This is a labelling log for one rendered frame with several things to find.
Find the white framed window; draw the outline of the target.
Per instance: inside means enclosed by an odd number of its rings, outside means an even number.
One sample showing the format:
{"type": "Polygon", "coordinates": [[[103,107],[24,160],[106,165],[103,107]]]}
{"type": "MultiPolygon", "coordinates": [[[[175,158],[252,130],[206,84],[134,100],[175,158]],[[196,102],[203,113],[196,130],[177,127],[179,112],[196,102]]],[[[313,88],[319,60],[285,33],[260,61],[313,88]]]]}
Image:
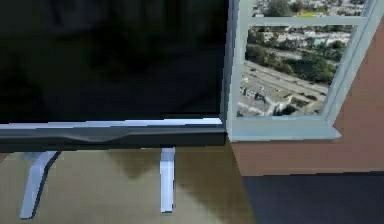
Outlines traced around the white framed window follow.
{"type": "Polygon", "coordinates": [[[230,141],[336,139],[384,0],[236,0],[230,141]]]}

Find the olive wooden television stand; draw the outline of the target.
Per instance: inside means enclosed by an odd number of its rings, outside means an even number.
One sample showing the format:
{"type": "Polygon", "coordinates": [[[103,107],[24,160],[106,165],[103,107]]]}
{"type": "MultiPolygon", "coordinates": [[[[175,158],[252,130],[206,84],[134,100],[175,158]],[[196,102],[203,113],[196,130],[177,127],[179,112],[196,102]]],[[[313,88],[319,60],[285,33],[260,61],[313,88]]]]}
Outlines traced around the olive wooden television stand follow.
{"type": "Polygon", "coordinates": [[[160,211],[157,149],[67,151],[34,218],[20,208],[31,158],[0,156],[0,224],[256,224],[230,146],[179,148],[174,209],[160,211]]]}

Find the black television set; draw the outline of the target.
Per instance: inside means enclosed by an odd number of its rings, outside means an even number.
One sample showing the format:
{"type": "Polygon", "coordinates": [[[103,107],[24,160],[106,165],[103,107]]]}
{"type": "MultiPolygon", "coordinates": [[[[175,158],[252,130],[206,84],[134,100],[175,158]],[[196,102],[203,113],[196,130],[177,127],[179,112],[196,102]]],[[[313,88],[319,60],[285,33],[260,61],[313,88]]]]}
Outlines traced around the black television set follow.
{"type": "Polygon", "coordinates": [[[0,153],[31,155],[20,215],[36,214],[64,151],[175,152],[224,143],[234,0],[0,0],[0,153]]]}

